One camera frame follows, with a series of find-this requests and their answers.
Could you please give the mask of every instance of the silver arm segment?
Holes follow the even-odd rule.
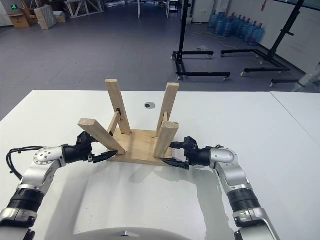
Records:
[[[66,161],[61,146],[45,147],[38,150],[34,154],[30,168],[17,186],[8,207],[1,211],[0,224],[32,227],[56,171],[64,166],[66,166]]]
[[[266,211],[260,206],[253,188],[238,164],[238,156],[228,148],[210,150],[210,168],[217,171],[229,198],[233,219],[240,228],[236,239],[280,240]]]

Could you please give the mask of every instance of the white table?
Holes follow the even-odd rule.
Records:
[[[164,92],[122,95],[131,128],[155,130]],[[144,108],[146,102],[156,108]],[[113,114],[107,91],[32,91],[0,123],[0,208],[18,184],[5,162],[10,149],[74,144],[82,131],[80,118],[95,118],[107,128]],[[178,92],[170,120],[179,122],[175,140],[192,136],[201,148],[221,144],[238,154],[281,240],[318,238],[320,147],[270,93]],[[93,150],[106,151],[98,143]],[[13,156],[21,173],[32,155]],[[33,229],[35,240],[73,239],[114,228],[233,240],[232,213],[208,168],[76,162],[56,173]]]
[[[276,91],[271,94],[320,146],[320,94]]]

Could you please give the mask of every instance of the black metal stand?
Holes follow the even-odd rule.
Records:
[[[231,75],[230,72],[221,71],[186,71],[183,55],[207,55],[208,59],[211,59],[211,56],[214,54],[213,51],[183,51],[184,42],[185,42],[185,34],[186,34],[186,25],[187,25],[187,14],[188,14],[189,0],[184,0],[183,10],[182,10],[182,26],[180,33],[180,44],[179,51],[174,51],[171,60],[175,61],[176,66],[176,79],[180,80],[181,76],[224,76],[223,80],[227,80]]]
[[[274,56],[276,55],[277,48],[279,47],[281,41],[285,37],[286,34],[290,36],[294,36],[293,33],[290,32],[291,27],[295,23],[298,15],[300,14],[299,10],[304,4],[305,0],[299,0],[296,4],[295,8],[293,9],[288,21],[286,22],[284,28],[281,30],[280,35],[278,36],[277,40],[275,41],[272,48],[268,51],[267,54],[263,53],[262,51],[258,49],[240,49],[240,50],[222,50],[221,51],[221,57],[223,57],[225,54],[231,54],[231,53],[255,53],[257,57],[262,57],[263,60],[260,62],[261,65],[264,64],[264,61],[267,61],[274,65],[273,68],[268,67],[261,67],[261,68],[245,68],[244,71],[241,73],[241,77],[244,77],[246,73],[251,72],[282,72],[282,71],[290,71],[291,69],[283,65],[282,63],[276,61],[274,59]]]
[[[298,83],[299,80],[298,79],[272,79],[271,82],[270,82],[270,85],[269,87],[270,88],[273,88],[274,85],[276,84],[293,84],[293,83]]]

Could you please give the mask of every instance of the gray floor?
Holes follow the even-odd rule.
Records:
[[[104,13],[68,19],[50,30],[1,28],[0,119],[32,90],[105,90],[106,78],[118,79],[123,91],[164,91],[177,82],[172,51],[178,50],[181,21],[177,14],[165,18],[165,9],[144,4],[141,19],[137,6],[114,7]],[[180,91],[270,91],[278,73],[250,73],[260,67],[251,53],[220,57],[220,51],[248,48],[240,39],[214,38],[206,24],[187,26],[184,50],[205,45],[215,51],[212,60],[185,60],[189,71],[231,72],[223,77],[190,77],[180,81]],[[301,77],[296,70],[282,77]],[[273,91],[290,91],[292,84],[279,84]]]

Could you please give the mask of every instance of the black cable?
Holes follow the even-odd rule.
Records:
[[[221,149],[221,148],[224,148],[224,146],[221,146],[220,144],[214,147],[214,149]]]
[[[43,149],[43,148],[44,148],[44,146],[26,146],[26,147],[11,149],[8,152],[8,154],[6,155],[6,164],[11,169],[10,173],[16,175],[16,177],[18,179],[20,179],[20,180],[23,178],[23,176],[16,170],[16,168],[15,168],[15,166],[13,164],[12,158],[11,158],[11,154],[13,154],[13,153],[21,154],[22,152],[36,151],[36,150],[40,150],[40,149]]]

